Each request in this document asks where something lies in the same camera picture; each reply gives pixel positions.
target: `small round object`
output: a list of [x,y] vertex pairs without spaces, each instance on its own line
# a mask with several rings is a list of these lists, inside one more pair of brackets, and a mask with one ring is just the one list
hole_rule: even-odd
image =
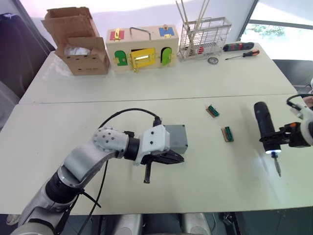
[[207,59],[207,61],[212,65],[215,65],[219,62],[218,58],[216,58],[216,57],[210,57]]

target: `white table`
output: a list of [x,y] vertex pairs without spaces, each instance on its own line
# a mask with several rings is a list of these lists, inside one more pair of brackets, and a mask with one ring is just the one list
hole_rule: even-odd
[[[38,188],[75,146],[86,142],[99,124],[116,111],[140,107],[185,124],[189,147],[185,162],[152,165],[151,184],[143,183],[145,166],[110,160],[97,214],[249,211],[313,205],[312,149],[282,146],[280,178],[264,153],[253,104],[268,104],[276,130],[298,121],[289,111],[289,95],[217,97],[177,100],[17,105],[0,133],[0,212],[21,213]],[[212,118],[212,104],[220,116]],[[128,112],[110,125],[142,133],[153,118]],[[221,127],[230,126],[226,143]],[[98,192],[102,173],[87,185]],[[87,214],[92,203],[81,197],[74,214]]]
[[73,76],[53,52],[29,86],[20,104],[154,100],[296,93],[259,44],[255,57],[224,60],[242,51],[223,52],[219,63],[186,61],[175,67],[109,71],[107,75]]

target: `white wire basket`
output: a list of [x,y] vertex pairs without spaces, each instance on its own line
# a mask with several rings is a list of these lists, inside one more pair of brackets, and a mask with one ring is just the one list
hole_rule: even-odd
[[225,17],[183,23],[178,54],[186,60],[221,53],[230,27]]

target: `led light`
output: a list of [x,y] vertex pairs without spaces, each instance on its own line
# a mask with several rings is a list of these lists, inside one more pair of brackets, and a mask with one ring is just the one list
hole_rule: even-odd
[[139,57],[136,57],[135,60],[143,60],[143,59],[147,59],[149,58],[148,55],[144,55],[144,56],[139,56]]
[[276,149],[276,150],[268,150],[265,153],[270,154],[270,153],[280,153],[281,150],[280,149]]

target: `green door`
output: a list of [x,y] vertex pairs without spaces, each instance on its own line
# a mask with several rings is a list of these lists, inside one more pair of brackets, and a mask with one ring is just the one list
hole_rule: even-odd
[[170,47],[165,47],[161,51],[161,63],[163,66],[168,65],[172,59],[172,49]]
[[127,65],[126,54],[122,50],[117,50],[115,53],[115,61],[117,62],[117,66]]

